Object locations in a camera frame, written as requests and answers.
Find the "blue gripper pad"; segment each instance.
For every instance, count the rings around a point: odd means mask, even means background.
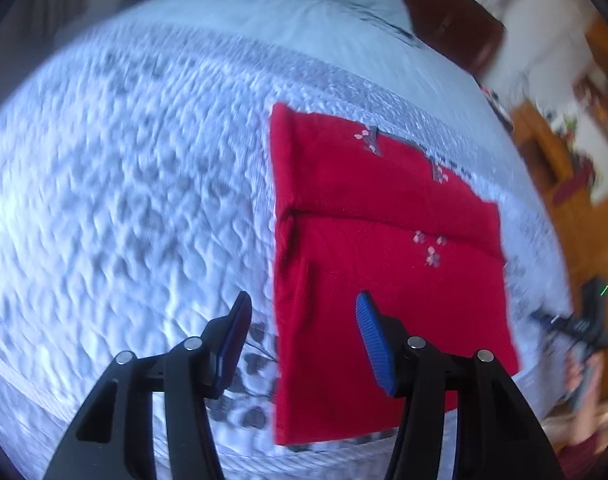
[[[398,387],[395,378],[395,357],[380,325],[380,313],[367,292],[358,294],[355,300],[355,315],[375,380],[386,394],[392,397]]]

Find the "textured quilt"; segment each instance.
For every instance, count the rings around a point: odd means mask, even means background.
[[[565,349],[546,344],[527,316],[540,304],[566,312],[568,287],[517,152],[489,149],[372,82],[283,47],[117,21],[57,54],[0,110],[0,444],[27,480],[42,476],[114,355],[167,351],[223,315],[241,289],[253,299],[253,324],[232,386],[208,406],[226,476],[383,476],[393,431],[273,443],[268,117],[277,101],[410,139],[498,204],[516,381],[540,415],[558,398]],[[163,404],[154,402],[164,479]],[[455,427],[449,413],[443,478]]]

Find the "wooden headboard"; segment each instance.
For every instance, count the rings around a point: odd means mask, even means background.
[[[480,76],[504,37],[504,25],[475,0],[404,0],[417,36],[473,76]]]

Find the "red object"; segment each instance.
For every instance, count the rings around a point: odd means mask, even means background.
[[[399,425],[402,400],[377,386],[357,327],[362,290],[440,350],[488,348],[518,371],[497,207],[449,170],[434,180],[431,163],[406,144],[378,136],[373,153],[364,130],[284,104],[271,115],[278,444]],[[430,250],[438,266],[427,263]],[[455,405],[447,399],[447,410]]]
[[[565,446],[558,454],[559,465],[568,480],[583,478],[597,462],[597,438],[593,433],[587,440],[575,446]]]
[[[562,182],[553,195],[553,204],[560,205],[569,200],[575,193],[588,186],[588,183],[595,177],[595,170],[591,159],[585,158],[579,170],[571,178]]]

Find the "white wall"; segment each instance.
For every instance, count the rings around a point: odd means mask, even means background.
[[[482,82],[508,108],[523,92],[547,108],[569,102],[572,81],[592,59],[584,31],[594,13],[590,0],[513,0],[502,18],[504,43]]]

